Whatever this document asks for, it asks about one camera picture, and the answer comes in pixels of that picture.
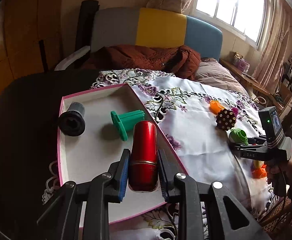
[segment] small display screen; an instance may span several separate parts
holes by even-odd
[[[282,127],[282,125],[276,111],[270,112],[270,117],[272,119],[274,134],[276,135],[280,128]]]

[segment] silver screw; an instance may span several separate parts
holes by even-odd
[[[215,181],[213,183],[213,187],[214,188],[220,189],[220,188],[222,188],[222,186],[223,186],[223,184],[221,182],[219,182],[219,181]]]
[[[179,178],[179,179],[185,179],[186,175],[184,173],[180,172],[180,173],[176,174],[176,177]]]
[[[104,179],[110,179],[112,175],[109,172],[105,172],[102,174],[102,176]]]
[[[73,181],[67,181],[65,184],[67,188],[72,188],[73,186],[75,186],[75,183]]]

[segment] green plastic object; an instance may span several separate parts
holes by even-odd
[[[116,114],[115,111],[110,112],[113,125],[117,128],[120,138],[123,141],[128,140],[127,132],[134,129],[136,123],[145,120],[145,113],[142,110],[136,110],[124,114]]]
[[[228,138],[231,142],[243,143],[245,145],[248,145],[247,135],[245,131],[240,128],[232,128],[230,130]]]

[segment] rust-colored blanket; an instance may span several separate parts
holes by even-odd
[[[141,68],[174,73],[176,77],[195,80],[200,54],[187,46],[160,49],[135,45],[102,47],[83,64],[90,69]]]

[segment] red cylindrical container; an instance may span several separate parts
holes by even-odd
[[[153,191],[157,187],[157,178],[156,126],[141,121],[134,127],[128,183],[134,191]]]

